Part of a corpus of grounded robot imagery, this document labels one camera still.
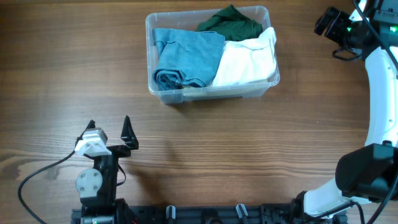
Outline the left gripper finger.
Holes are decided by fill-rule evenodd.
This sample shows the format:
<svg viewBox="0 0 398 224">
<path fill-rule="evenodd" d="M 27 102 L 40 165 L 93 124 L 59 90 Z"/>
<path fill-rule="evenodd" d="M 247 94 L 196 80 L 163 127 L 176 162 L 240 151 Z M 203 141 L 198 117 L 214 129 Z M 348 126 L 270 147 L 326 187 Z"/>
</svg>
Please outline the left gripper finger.
<svg viewBox="0 0 398 224">
<path fill-rule="evenodd" d="M 95 121 L 94 121 L 94 120 L 90 120 L 90 122 L 88 123 L 88 125 L 87 125 L 87 127 L 84 129 L 84 131 L 81 133 L 81 135 L 80 135 L 79 137 L 77 137 L 76 142 L 75 142 L 75 146 L 78 144 L 78 142 L 79 142 L 80 140 L 83 139 L 83 134 L 84 134 L 84 132 L 85 132 L 86 130 L 88 130 L 88 129 L 93 129 L 93 128 L 95 128 L 95 127 L 96 127 L 96 126 L 95 126 Z"/>
<path fill-rule="evenodd" d="M 121 131 L 121 140 L 124 141 L 125 145 L 130 150 L 136 150 L 139 148 L 139 142 L 136 138 L 130 117 L 128 115 L 126 115 L 124 119 L 123 128 Z"/>
</svg>

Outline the white cloth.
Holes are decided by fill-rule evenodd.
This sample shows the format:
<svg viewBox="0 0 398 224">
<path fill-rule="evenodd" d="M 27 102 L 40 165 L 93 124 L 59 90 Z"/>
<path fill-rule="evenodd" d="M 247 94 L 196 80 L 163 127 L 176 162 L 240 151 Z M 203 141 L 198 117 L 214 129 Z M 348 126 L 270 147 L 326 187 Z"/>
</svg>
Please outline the white cloth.
<svg viewBox="0 0 398 224">
<path fill-rule="evenodd" d="M 267 28 L 259 37 L 242 41 L 226 41 L 220 64 L 211 86 L 231 86 L 264 82 L 277 67 L 276 34 Z"/>
</svg>

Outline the blue cloth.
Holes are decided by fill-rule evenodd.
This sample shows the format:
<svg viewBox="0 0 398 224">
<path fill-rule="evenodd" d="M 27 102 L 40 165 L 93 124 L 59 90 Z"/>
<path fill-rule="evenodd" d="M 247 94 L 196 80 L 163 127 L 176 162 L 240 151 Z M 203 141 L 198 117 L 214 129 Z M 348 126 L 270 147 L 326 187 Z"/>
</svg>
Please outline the blue cloth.
<svg viewBox="0 0 398 224">
<path fill-rule="evenodd" d="M 153 35 L 159 60 L 152 76 L 160 90 L 204 88 L 212 83 L 224 51 L 223 35 L 166 28 L 154 29 Z"/>
</svg>

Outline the dark green cloth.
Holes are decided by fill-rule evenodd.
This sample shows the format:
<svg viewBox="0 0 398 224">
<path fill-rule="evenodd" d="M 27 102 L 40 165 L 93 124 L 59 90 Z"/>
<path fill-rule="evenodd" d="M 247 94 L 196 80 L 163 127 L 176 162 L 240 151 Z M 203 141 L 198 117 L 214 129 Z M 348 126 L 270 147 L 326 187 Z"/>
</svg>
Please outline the dark green cloth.
<svg viewBox="0 0 398 224">
<path fill-rule="evenodd" d="M 242 41 L 258 38 L 263 28 L 260 23 L 241 14 L 233 5 L 229 5 L 207 21 L 199 23 L 196 31 L 214 31 L 223 35 L 227 41 Z"/>
</svg>

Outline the cream cloth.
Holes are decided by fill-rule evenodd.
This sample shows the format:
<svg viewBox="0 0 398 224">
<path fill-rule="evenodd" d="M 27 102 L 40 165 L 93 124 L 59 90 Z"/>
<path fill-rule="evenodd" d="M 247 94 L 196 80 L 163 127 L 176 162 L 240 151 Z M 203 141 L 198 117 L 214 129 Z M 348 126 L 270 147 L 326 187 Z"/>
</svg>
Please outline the cream cloth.
<svg viewBox="0 0 398 224">
<path fill-rule="evenodd" d="M 222 96 L 222 95 L 240 95 L 249 91 L 261 89 L 269 85 L 267 80 L 242 85 L 208 87 L 195 91 L 187 91 L 183 96 L 203 97 L 203 96 Z"/>
</svg>

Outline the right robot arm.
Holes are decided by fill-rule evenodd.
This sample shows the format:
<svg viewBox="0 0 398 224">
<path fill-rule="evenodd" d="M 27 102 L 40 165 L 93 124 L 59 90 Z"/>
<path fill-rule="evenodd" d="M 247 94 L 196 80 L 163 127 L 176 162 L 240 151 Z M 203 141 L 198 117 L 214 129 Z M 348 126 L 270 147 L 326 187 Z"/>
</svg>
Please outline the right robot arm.
<svg viewBox="0 0 398 224">
<path fill-rule="evenodd" d="M 343 156 L 334 179 L 301 192 L 280 214 L 288 223 L 339 223 L 345 210 L 376 203 L 374 223 L 389 201 L 397 200 L 397 1 L 354 1 L 347 14 L 330 6 L 314 32 L 336 42 L 339 51 L 365 62 L 370 92 L 365 146 Z"/>
</svg>

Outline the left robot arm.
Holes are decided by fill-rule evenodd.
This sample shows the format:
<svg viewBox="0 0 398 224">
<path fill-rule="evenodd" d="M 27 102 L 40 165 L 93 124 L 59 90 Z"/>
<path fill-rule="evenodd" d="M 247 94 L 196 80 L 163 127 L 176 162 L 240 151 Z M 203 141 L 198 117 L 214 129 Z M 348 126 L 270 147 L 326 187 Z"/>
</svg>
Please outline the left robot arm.
<svg viewBox="0 0 398 224">
<path fill-rule="evenodd" d="M 75 187 L 80 194 L 81 209 L 73 210 L 72 223 L 138 223 L 137 216 L 123 198 L 116 198 L 118 172 L 124 170 L 119 159 L 130 157 L 139 148 L 130 117 L 124 119 L 121 131 L 123 144 L 107 146 L 108 137 L 91 120 L 78 137 L 74 152 L 93 160 L 93 167 L 78 174 Z"/>
</svg>

